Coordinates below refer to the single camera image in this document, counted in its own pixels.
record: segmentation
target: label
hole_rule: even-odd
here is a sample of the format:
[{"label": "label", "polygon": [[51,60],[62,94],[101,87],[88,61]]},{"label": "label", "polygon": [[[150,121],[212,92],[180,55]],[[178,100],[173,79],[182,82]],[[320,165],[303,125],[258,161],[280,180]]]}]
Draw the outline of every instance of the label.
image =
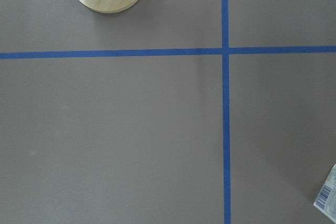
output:
[{"label": "label", "polygon": [[314,206],[336,223],[336,165],[324,182]]}]

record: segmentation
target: barcode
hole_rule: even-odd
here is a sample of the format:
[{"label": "barcode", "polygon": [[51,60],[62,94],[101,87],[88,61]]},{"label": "barcode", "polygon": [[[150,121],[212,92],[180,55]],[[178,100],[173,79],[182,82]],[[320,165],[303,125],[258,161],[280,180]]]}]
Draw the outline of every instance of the barcode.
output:
[{"label": "barcode", "polygon": [[327,199],[331,193],[331,188],[324,185],[316,200],[316,205],[324,210]]}]

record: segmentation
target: blue tape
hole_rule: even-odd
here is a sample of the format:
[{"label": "blue tape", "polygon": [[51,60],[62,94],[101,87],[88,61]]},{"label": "blue tape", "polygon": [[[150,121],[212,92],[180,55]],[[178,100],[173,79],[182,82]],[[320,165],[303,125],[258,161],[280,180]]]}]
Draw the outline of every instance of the blue tape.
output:
[{"label": "blue tape", "polygon": [[228,9],[229,9],[228,0],[222,0],[224,224],[231,224],[229,12],[228,12]]},{"label": "blue tape", "polygon": [[312,47],[236,47],[229,48],[232,55],[245,54],[309,54],[318,52],[336,52],[336,46],[312,46]]},{"label": "blue tape", "polygon": [[0,53],[0,59],[221,55],[222,52],[223,51],[221,48],[143,49],[143,50],[106,50],[106,51],[54,51],[54,52],[4,52],[4,53]]}]

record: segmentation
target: gray floor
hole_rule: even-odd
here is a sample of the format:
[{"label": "gray floor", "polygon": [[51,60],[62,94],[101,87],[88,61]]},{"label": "gray floor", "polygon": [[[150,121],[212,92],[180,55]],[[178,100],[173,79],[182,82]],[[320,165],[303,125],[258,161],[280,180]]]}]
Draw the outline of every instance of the gray floor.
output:
[{"label": "gray floor", "polygon": [[[0,0],[0,52],[222,46],[221,0]],[[231,47],[336,45],[335,0],[229,0]],[[220,56],[0,61],[0,223],[223,223]],[[232,223],[330,223],[335,54],[231,55]]]},{"label": "gray floor", "polygon": [[229,0],[230,46],[336,44],[336,0]]},{"label": "gray floor", "polygon": [[221,0],[140,0],[117,14],[78,0],[0,0],[1,52],[221,47]]},{"label": "gray floor", "polygon": [[232,223],[331,223],[312,203],[336,163],[336,54],[230,59]]},{"label": "gray floor", "polygon": [[0,61],[0,223],[221,223],[220,60]]}]

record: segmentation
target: blue painter's tape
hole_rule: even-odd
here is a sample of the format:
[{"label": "blue painter's tape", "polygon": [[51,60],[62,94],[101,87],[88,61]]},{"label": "blue painter's tape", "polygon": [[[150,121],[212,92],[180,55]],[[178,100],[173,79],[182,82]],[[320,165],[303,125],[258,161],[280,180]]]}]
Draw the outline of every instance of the blue painter's tape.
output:
[{"label": "blue painter's tape", "polygon": [[336,52],[336,46],[316,47],[237,47],[229,48],[232,55],[252,54],[309,54],[319,52]]},{"label": "blue painter's tape", "polygon": [[106,51],[54,51],[54,52],[4,52],[0,59],[88,58],[88,57],[133,57],[177,55],[221,55],[221,48],[143,49]]},{"label": "blue painter's tape", "polygon": [[229,100],[229,5],[222,0],[222,82],[223,82],[223,162],[224,223],[231,224],[230,100]]}]

